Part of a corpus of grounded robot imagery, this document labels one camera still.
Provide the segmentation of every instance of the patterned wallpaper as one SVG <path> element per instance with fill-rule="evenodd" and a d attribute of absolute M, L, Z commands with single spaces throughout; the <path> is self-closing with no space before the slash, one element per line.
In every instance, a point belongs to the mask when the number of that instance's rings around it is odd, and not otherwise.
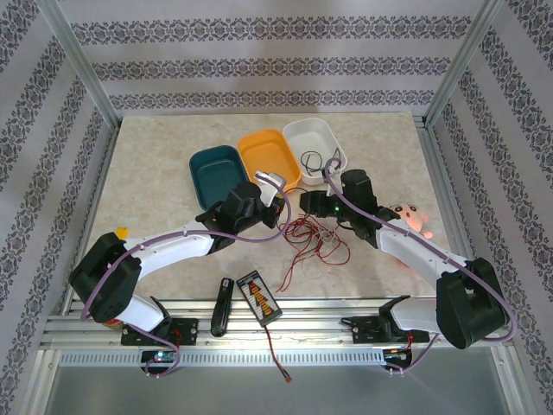
<path fill-rule="evenodd" d="M 545 1 L 506 2 L 435 125 L 471 245 L 515 310 L 538 413 L 553 413 L 551 22 Z"/>
<path fill-rule="evenodd" d="M 60 3 L 121 115 L 423 115 L 481 0 L 149 4 Z"/>
<path fill-rule="evenodd" d="M 0 414 L 18 413 L 109 132 L 33 1 L 0 0 Z"/>

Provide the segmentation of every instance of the plastic container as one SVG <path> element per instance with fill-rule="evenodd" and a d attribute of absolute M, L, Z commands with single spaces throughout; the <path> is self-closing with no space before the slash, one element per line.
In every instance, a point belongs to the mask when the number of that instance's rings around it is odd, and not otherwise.
<path fill-rule="evenodd" d="M 292 150 L 278 130 L 261 130 L 240 138 L 238 152 L 252 182 L 257 182 L 254 176 L 258 170 L 277 173 L 286 179 L 284 190 L 288 190 L 302 177 Z"/>
<path fill-rule="evenodd" d="M 324 182 L 321 169 L 328 159 L 337 157 L 347 166 L 347 157 L 328 124 L 320 118 L 306 118 L 286 125 L 283 134 L 302 170 L 302 182 L 309 186 Z"/>
<path fill-rule="evenodd" d="M 248 180 L 240 154 L 230 145 L 198 151 L 190 157 L 190 174 L 204 210 L 225 201 L 239 182 Z"/>

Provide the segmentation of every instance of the electronic component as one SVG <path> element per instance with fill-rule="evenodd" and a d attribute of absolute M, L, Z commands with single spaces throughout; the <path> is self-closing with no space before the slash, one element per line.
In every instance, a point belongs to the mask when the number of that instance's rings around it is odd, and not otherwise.
<path fill-rule="evenodd" d="M 230 278 L 223 278 L 219 287 L 217 303 L 213 309 L 211 317 L 211 334 L 215 337 L 221 337 L 226 333 L 228 317 L 231 314 L 232 290 L 234 281 Z"/>
<path fill-rule="evenodd" d="M 283 314 L 275 298 L 273 298 L 267 289 L 265 282 L 261 279 L 259 272 L 250 272 L 245 277 L 239 279 L 236 284 L 242 291 L 242 294 L 244 294 L 251 311 L 253 311 L 261 327 L 265 327 Z"/>

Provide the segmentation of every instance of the gray floor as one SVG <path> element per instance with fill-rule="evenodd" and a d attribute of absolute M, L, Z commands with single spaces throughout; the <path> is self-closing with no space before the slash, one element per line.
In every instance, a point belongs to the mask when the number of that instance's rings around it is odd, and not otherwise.
<path fill-rule="evenodd" d="M 435 349 L 413 372 L 380 367 L 183 368 L 148 380 L 138 368 L 62 367 L 48 414 L 503 414 L 490 351 Z"/>

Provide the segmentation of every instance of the black remote control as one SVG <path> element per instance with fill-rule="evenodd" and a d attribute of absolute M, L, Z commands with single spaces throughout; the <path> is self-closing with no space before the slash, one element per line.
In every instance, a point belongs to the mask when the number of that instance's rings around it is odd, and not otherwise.
<path fill-rule="evenodd" d="M 211 334 L 215 337 L 221 337 L 226 333 L 228 317 L 231 314 L 232 289 L 234 281 L 230 278 L 223 278 L 219 287 L 217 303 L 211 317 Z"/>

